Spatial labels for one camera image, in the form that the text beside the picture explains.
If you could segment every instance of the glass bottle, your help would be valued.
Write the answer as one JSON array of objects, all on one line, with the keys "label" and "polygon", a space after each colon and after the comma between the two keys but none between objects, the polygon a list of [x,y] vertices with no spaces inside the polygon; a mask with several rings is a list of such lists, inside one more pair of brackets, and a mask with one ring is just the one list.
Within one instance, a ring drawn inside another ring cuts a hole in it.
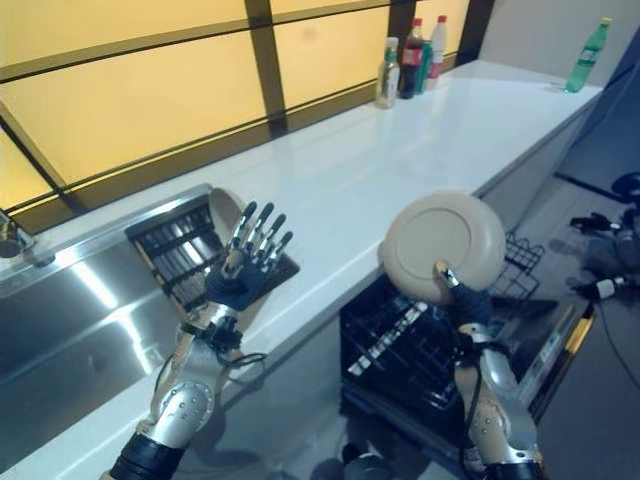
[{"label": "glass bottle", "polygon": [[378,83],[376,83],[376,105],[380,108],[391,108],[396,103],[400,66],[397,61],[398,39],[387,38],[384,49],[384,60],[378,69]]}]

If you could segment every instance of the kitchen counter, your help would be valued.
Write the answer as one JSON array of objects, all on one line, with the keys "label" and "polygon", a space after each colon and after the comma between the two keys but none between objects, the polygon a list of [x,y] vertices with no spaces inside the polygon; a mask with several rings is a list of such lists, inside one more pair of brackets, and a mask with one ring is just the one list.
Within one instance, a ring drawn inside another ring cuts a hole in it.
[{"label": "kitchen counter", "polygon": [[[273,201],[288,216],[295,234],[288,253],[301,271],[270,295],[245,332],[243,350],[268,353],[269,368],[375,278],[380,242],[405,205],[441,188],[490,188],[601,91],[587,86],[569,95],[560,84],[476,61],[392,110],[355,108],[46,231],[41,248],[202,182],[246,201]],[[146,413],[154,379],[133,385],[0,478],[97,478]]]}]

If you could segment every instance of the bottle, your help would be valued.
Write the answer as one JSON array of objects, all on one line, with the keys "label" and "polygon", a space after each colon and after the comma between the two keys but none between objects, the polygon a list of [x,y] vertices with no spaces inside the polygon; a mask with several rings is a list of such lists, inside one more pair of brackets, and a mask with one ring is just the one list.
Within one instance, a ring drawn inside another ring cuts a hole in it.
[{"label": "bottle", "polygon": [[407,37],[402,51],[402,69],[400,73],[400,98],[412,98],[416,90],[416,80],[422,62],[422,19],[414,18],[411,33]]},{"label": "bottle", "polygon": [[438,84],[438,77],[442,69],[442,61],[444,60],[444,42],[446,34],[447,16],[439,15],[438,23],[436,23],[433,33],[431,34],[431,48],[433,48],[433,60],[429,67],[427,76],[427,90],[433,90]]},{"label": "bottle", "polygon": [[598,29],[589,37],[587,43],[585,43],[582,53],[573,67],[569,80],[567,80],[567,84],[564,87],[565,92],[576,93],[584,87],[584,84],[587,82],[587,77],[596,64],[598,53],[604,48],[609,25],[611,25],[611,19],[602,17]]},{"label": "bottle", "polygon": [[422,41],[422,62],[420,63],[420,69],[418,70],[418,79],[416,81],[416,92],[418,95],[424,93],[424,89],[427,87],[427,73],[429,67],[431,67],[431,60],[433,60],[433,49],[431,48],[431,40]]},{"label": "bottle", "polygon": [[400,66],[397,62],[398,39],[387,38],[384,49],[384,60],[378,69],[376,83],[376,105],[380,108],[391,108],[396,103]]}]

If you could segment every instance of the white cabinet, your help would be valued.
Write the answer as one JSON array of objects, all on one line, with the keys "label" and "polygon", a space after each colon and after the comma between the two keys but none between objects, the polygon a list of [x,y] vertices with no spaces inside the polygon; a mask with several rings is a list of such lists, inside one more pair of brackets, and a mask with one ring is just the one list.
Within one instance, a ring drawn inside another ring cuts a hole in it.
[{"label": "white cabinet", "polygon": [[480,198],[498,214],[505,230],[513,230],[520,223],[544,181],[562,162],[590,110],[587,108],[561,127],[524,160],[517,162],[517,166],[497,184],[480,193]]}]

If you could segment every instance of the green plastic bottle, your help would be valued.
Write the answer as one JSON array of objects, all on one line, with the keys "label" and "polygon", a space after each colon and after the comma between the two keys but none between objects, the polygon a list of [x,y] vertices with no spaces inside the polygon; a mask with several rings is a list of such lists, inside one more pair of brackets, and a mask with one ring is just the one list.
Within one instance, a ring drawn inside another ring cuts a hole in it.
[{"label": "green plastic bottle", "polygon": [[589,37],[589,40],[587,40],[587,43],[584,45],[575,67],[573,67],[569,80],[567,80],[567,84],[564,87],[565,92],[579,92],[582,90],[582,87],[584,87],[584,84],[587,83],[587,78],[589,77],[593,66],[596,64],[598,53],[604,48],[609,25],[611,25],[611,19],[608,17],[602,17],[598,30]]}]

